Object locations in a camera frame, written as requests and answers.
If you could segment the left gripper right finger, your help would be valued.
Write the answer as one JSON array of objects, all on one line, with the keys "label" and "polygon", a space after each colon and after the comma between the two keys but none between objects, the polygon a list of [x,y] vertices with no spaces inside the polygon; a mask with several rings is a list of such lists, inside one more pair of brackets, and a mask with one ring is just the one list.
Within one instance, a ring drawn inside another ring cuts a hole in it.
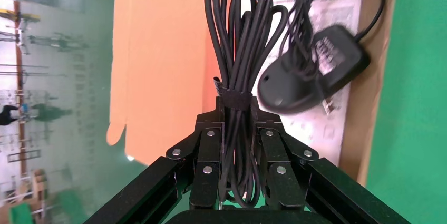
[{"label": "left gripper right finger", "polygon": [[318,152],[289,135],[278,115],[251,101],[270,223],[406,223]]}]

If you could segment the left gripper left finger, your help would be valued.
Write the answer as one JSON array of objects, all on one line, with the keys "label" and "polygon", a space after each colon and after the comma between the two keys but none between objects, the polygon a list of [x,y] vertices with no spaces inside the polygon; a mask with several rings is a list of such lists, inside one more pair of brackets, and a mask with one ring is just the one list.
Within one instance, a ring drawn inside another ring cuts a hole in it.
[{"label": "left gripper left finger", "polygon": [[197,116],[194,131],[158,157],[86,223],[193,223],[192,210],[216,210],[224,108]]}]

